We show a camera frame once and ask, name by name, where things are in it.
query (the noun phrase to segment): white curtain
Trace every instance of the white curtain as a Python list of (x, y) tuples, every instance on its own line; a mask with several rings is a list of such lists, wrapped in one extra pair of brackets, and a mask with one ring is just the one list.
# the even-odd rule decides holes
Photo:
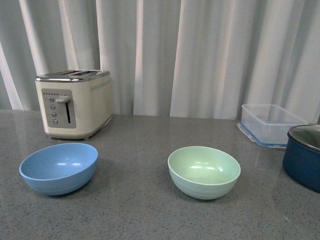
[(318, 0), (0, 0), (0, 109), (38, 110), (37, 75), (110, 71), (115, 114), (320, 115)]

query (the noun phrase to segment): light green bowl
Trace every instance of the light green bowl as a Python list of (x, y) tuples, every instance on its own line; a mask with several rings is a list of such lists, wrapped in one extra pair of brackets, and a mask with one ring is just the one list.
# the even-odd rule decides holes
[(174, 184), (185, 194), (203, 200), (228, 193), (241, 173), (237, 160), (229, 154), (205, 146), (180, 148), (168, 158)]

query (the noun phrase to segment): pot lid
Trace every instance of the pot lid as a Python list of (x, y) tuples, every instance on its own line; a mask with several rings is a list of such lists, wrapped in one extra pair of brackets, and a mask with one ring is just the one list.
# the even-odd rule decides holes
[(300, 144), (320, 152), (320, 125), (294, 126), (288, 134)]

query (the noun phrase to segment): cream toaster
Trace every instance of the cream toaster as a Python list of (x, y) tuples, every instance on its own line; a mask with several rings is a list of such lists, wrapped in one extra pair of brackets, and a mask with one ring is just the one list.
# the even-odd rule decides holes
[(67, 70), (37, 76), (35, 86), (45, 133), (88, 139), (112, 118), (109, 71)]

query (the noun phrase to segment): pot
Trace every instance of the pot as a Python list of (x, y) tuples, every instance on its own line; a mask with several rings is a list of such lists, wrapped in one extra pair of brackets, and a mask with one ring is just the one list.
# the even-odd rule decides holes
[(287, 135), (283, 169), (299, 184), (320, 193), (320, 125), (294, 126)]

